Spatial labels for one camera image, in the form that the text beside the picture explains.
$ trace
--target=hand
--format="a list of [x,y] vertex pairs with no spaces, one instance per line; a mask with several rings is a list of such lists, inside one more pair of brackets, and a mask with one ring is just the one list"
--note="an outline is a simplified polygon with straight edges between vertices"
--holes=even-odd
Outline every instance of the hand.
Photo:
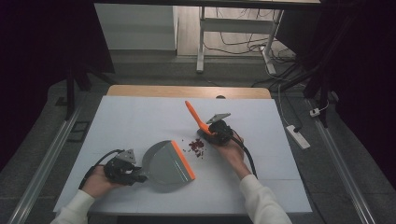
[[121,186],[123,185],[110,182],[105,175],[104,167],[99,165],[93,170],[92,175],[88,177],[82,190],[93,198],[98,198],[112,189]]
[[[233,137],[244,142],[242,137],[239,137],[235,132],[233,132]],[[250,175],[248,167],[244,163],[244,150],[237,144],[233,139],[231,139],[226,145],[218,146],[212,145],[221,156],[231,164],[233,170],[238,175],[239,179],[243,179],[245,176]]]

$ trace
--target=white wall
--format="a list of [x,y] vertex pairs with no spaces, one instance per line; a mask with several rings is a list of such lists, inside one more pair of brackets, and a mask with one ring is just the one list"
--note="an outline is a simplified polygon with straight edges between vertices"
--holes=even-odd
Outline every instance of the white wall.
[[172,6],[95,4],[109,49],[177,48],[177,9]]

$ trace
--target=wooden floor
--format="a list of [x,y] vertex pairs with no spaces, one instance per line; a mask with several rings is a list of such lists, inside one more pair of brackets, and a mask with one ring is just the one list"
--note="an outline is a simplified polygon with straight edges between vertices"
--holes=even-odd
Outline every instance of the wooden floor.
[[[178,35],[177,35],[177,55],[179,56],[196,56],[199,43],[199,8],[198,7],[178,7]],[[273,18],[274,11],[270,9],[250,9],[250,8],[224,8],[224,7],[206,7],[206,18],[225,18],[225,19],[240,19],[240,20],[266,20],[270,21]],[[235,34],[235,33],[220,33],[220,32],[205,32],[205,45],[211,49],[205,49],[205,56],[244,56],[244,57],[261,57],[258,49],[255,52],[248,52],[240,54],[240,52],[249,51],[249,47],[266,43],[264,38],[268,35],[258,34]],[[282,49],[286,49],[280,42],[275,41],[272,49],[277,54]],[[226,53],[221,49],[236,54]],[[280,56],[293,56],[291,50],[283,50]]]

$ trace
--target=gray carpet floor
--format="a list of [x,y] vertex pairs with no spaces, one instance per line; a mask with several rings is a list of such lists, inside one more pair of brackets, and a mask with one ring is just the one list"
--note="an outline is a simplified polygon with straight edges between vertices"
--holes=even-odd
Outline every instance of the gray carpet floor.
[[[229,59],[206,58],[203,74],[195,73],[195,60],[189,57],[172,55],[113,55],[116,74],[109,75],[120,84],[135,85],[177,85],[177,86],[223,86],[250,87],[254,82],[269,78],[265,75],[261,58]],[[287,64],[277,64],[281,72]],[[90,75],[92,89],[89,92],[77,91],[77,97],[86,94],[87,98],[78,116],[77,123],[92,122],[101,98],[109,85]],[[266,82],[257,88],[268,87]],[[354,203],[337,173],[329,152],[321,139],[315,122],[310,118],[304,97],[303,87],[297,86],[281,95],[284,118],[288,123],[304,125],[302,135],[311,144],[308,150],[301,150],[289,138],[290,147],[297,161],[305,189],[314,210],[308,214],[290,214],[293,223],[361,223]],[[0,223],[6,223],[19,199],[24,193],[42,158],[64,121],[66,108],[57,102],[65,98],[65,81],[53,85],[49,99],[35,126],[25,138],[15,156],[0,174]],[[279,108],[278,96],[272,93]],[[396,192],[383,176],[370,154],[356,136],[340,120],[335,112],[335,102],[328,108],[329,130],[337,146],[341,149],[350,172],[358,183],[377,223],[396,223]],[[26,223],[50,223],[55,215],[52,209],[64,187],[82,146],[81,133],[70,133],[44,188],[41,190]],[[227,219],[201,217],[200,222],[232,223]],[[249,223],[242,217],[238,223]],[[92,215],[90,223],[195,223],[193,219],[172,219],[153,217],[109,217]]]

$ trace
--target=person's left hand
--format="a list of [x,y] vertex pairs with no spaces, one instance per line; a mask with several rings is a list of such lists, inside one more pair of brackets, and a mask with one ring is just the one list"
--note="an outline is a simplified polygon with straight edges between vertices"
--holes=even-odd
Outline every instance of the person's left hand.
[[87,182],[85,182],[82,190],[91,195],[93,198],[98,198],[114,188],[122,187],[121,184],[110,182],[104,171],[104,166],[96,166]]

